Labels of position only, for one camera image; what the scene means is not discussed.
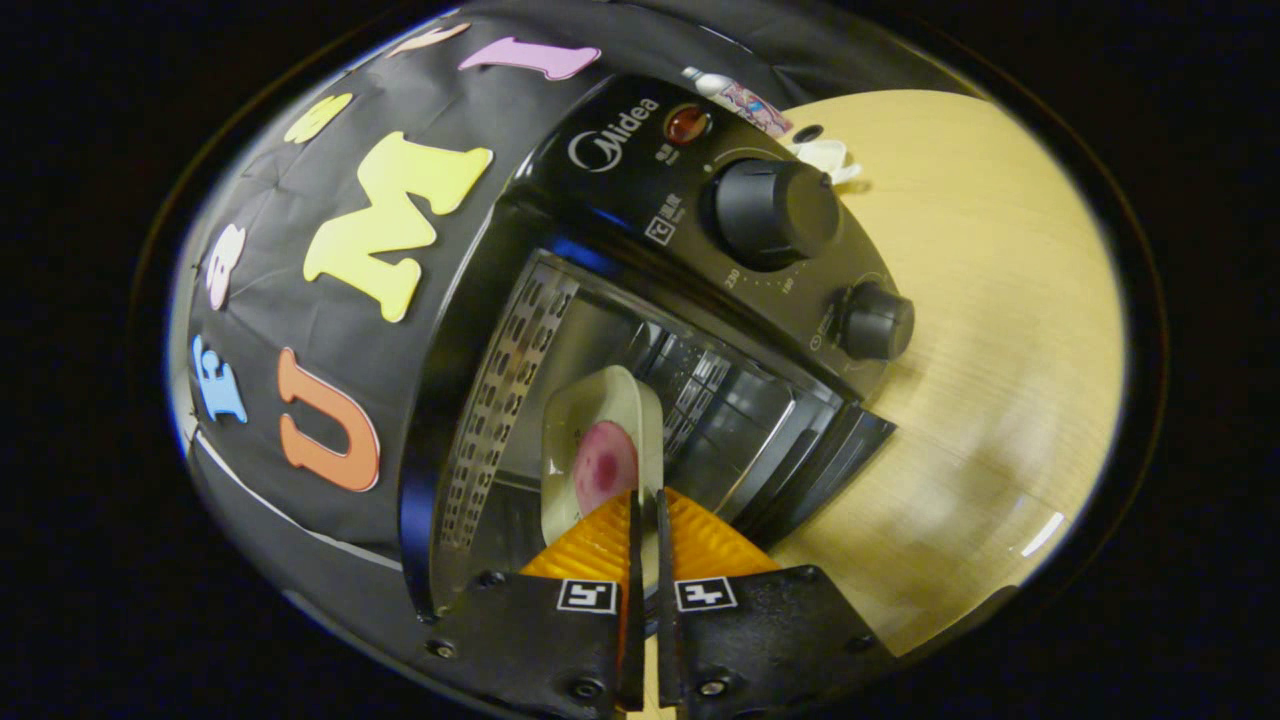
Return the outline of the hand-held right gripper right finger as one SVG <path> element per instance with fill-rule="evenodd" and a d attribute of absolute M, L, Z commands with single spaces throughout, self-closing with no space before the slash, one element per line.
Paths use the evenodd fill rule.
<path fill-rule="evenodd" d="M 778 565 L 675 489 L 655 505 L 658 691 L 678 717 L 799 717 L 896 669 L 823 569 Z"/>

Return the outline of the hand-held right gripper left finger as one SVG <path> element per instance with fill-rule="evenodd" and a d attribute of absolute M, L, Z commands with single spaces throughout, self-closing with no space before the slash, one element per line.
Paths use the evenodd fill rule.
<path fill-rule="evenodd" d="M 457 591 L 419 564 L 429 675 L 502 716 L 622 716 L 644 706 L 645 493 L 627 491 L 517 570 Z"/>

